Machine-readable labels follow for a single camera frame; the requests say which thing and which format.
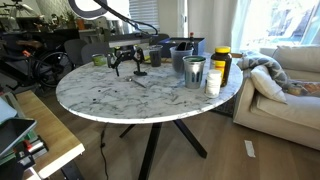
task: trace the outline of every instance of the marble tabletop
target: marble tabletop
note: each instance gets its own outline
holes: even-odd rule
[[[86,64],[65,76],[56,88],[60,104],[73,114],[94,121],[119,124],[155,123],[193,116],[229,100],[242,84],[242,71],[232,64],[227,86],[219,97],[205,96],[205,77],[209,70],[207,57],[199,89],[185,87],[184,76],[177,75],[171,63],[160,67],[141,64],[147,76],[134,76],[134,61],[122,62],[120,76],[107,65]],[[133,77],[146,88],[126,77]]]

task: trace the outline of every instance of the beige couch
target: beige couch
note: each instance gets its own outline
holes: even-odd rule
[[[320,82],[320,46],[282,46],[268,55],[280,63],[291,79]],[[287,104],[261,95],[253,85],[250,70],[245,70],[233,121],[320,150],[320,97],[286,93],[285,97]]]

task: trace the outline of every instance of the green cup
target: green cup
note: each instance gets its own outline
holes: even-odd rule
[[[106,57],[103,54],[92,55],[92,61],[95,66],[102,66],[107,63]]]

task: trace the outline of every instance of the cup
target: cup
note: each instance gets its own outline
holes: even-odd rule
[[[107,62],[106,57],[103,54],[94,54],[91,57],[95,66],[102,66]]]
[[[172,66],[175,72],[178,74],[184,73],[184,62],[183,57],[184,56],[191,56],[193,49],[191,50],[185,50],[185,51],[177,51],[177,46],[170,48],[171,53],[171,59],[172,59]]]
[[[202,81],[203,67],[206,58],[203,56],[184,56],[185,86],[198,89]]]
[[[219,96],[221,85],[221,71],[211,69],[207,75],[205,95],[209,98],[216,98]]]
[[[152,67],[161,66],[161,45],[149,46],[149,55]]]

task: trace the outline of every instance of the hardwood floor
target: hardwood floor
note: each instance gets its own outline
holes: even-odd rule
[[[104,123],[64,110],[54,93],[40,99],[85,146],[75,159],[85,179],[106,179],[100,154]],[[316,180],[320,151],[234,124],[225,116],[205,112],[183,120],[208,152],[201,158],[172,122],[163,124],[150,180]],[[136,180],[151,125],[137,125],[124,138],[128,125],[107,124],[103,152],[110,180]],[[252,141],[256,158],[247,155],[244,140]],[[63,179],[56,172],[51,179]]]

